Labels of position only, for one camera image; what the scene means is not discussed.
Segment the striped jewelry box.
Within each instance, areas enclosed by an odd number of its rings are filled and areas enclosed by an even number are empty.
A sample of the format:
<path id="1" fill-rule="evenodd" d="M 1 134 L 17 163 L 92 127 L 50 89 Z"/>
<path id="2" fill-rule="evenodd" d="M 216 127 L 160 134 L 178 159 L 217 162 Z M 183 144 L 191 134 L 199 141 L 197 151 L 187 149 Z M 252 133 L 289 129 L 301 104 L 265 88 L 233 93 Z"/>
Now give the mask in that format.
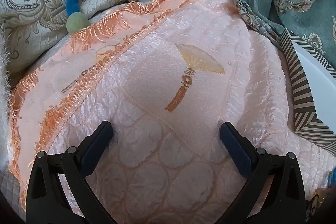
<path id="1" fill-rule="evenodd" d="M 335 69 L 288 29 L 279 44 L 289 72 L 295 133 L 335 155 Z"/>

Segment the pink quilted bedspread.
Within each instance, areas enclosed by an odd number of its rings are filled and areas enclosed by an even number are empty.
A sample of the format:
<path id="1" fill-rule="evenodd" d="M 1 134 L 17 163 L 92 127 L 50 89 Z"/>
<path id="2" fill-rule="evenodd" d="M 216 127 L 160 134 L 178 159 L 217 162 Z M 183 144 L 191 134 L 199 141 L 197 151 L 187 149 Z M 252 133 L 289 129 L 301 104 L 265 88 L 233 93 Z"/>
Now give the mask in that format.
<path id="1" fill-rule="evenodd" d="M 62 153 L 109 121 L 92 190 L 118 223 L 213 223 L 245 179 L 219 140 L 231 122 L 269 153 L 296 154 L 307 196 L 335 157 L 295 134 L 284 56 L 231 0 L 110 9 L 19 81 L 10 171 L 25 202 L 38 151 Z"/>

